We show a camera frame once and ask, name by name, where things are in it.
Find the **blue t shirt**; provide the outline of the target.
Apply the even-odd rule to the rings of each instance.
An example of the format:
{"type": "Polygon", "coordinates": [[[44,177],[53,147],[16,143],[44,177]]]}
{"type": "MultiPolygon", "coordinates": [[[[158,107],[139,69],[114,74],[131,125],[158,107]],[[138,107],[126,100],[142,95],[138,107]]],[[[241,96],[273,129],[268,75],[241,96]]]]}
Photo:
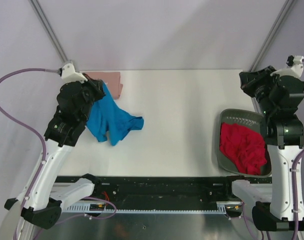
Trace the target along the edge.
{"type": "Polygon", "coordinates": [[[105,96],[93,104],[87,128],[99,142],[109,141],[110,145],[115,146],[130,131],[141,130],[144,126],[144,119],[120,109],[105,83],[103,91],[105,96]]]}

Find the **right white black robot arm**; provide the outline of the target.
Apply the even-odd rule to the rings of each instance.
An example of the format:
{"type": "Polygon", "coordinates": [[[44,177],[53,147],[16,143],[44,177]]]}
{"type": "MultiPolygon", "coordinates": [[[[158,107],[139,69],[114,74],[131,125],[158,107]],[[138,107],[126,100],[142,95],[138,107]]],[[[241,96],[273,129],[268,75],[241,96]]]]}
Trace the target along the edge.
{"type": "Polygon", "coordinates": [[[237,197],[252,210],[252,220],[260,231],[304,231],[304,203],[301,190],[301,160],[304,155],[304,127],[296,116],[304,98],[303,66],[275,70],[268,66],[256,72],[241,72],[240,86],[256,99],[263,114],[260,134],[271,163],[271,197],[264,197],[245,180],[222,188],[223,196],[237,197]]]}

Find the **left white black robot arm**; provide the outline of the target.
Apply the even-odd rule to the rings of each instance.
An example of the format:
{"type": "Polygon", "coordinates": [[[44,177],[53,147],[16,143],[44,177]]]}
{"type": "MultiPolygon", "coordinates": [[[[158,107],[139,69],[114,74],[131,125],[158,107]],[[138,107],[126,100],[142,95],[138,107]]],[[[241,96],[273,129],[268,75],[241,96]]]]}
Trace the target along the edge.
{"type": "Polygon", "coordinates": [[[22,201],[21,217],[48,230],[56,224],[64,209],[86,197],[96,200],[101,196],[102,187],[96,184],[98,179],[89,173],[58,193],[51,190],[66,158],[85,130],[93,104],[104,96],[102,80],[69,82],[60,88],[58,106],[42,137],[44,150],[40,165],[26,190],[19,197],[6,201],[7,210],[22,201]]]}

